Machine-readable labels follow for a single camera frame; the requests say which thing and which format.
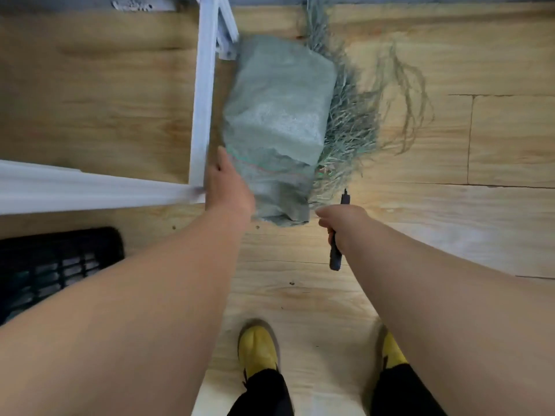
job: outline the plastic sack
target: plastic sack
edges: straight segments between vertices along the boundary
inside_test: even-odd
[[[240,42],[224,107],[223,139],[256,198],[256,216],[279,226],[309,221],[336,71],[323,56],[273,36]]]

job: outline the forearm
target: forearm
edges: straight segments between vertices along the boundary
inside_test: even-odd
[[[190,412],[246,223],[211,209],[4,326],[3,414]]]
[[[449,415],[553,412],[553,288],[443,253],[366,217],[343,253]]]

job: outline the black pants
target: black pants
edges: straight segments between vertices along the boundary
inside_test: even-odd
[[[245,383],[228,416],[292,416],[293,405],[278,371],[265,369]],[[385,369],[374,390],[371,416],[445,416],[408,363]]]

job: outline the black tool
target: black tool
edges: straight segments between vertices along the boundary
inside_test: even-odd
[[[350,204],[351,203],[351,196],[347,193],[347,189],[341,195],[341,204]],[[335,244],[335,231],[331,233],[331,251],[330,251],[330,269],[339,271],[341,268],[341,258],[343,254],[341,251],[337,249],[337,245]]]

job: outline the white shelf frame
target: white shelf frame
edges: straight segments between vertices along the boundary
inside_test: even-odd
[[[0,160],[0,215],[204,202],[215,53],[224,60],[235,59],[239,31],[228,0],[197,2],[199,39],[189,183],[87,174],[71,168]]]

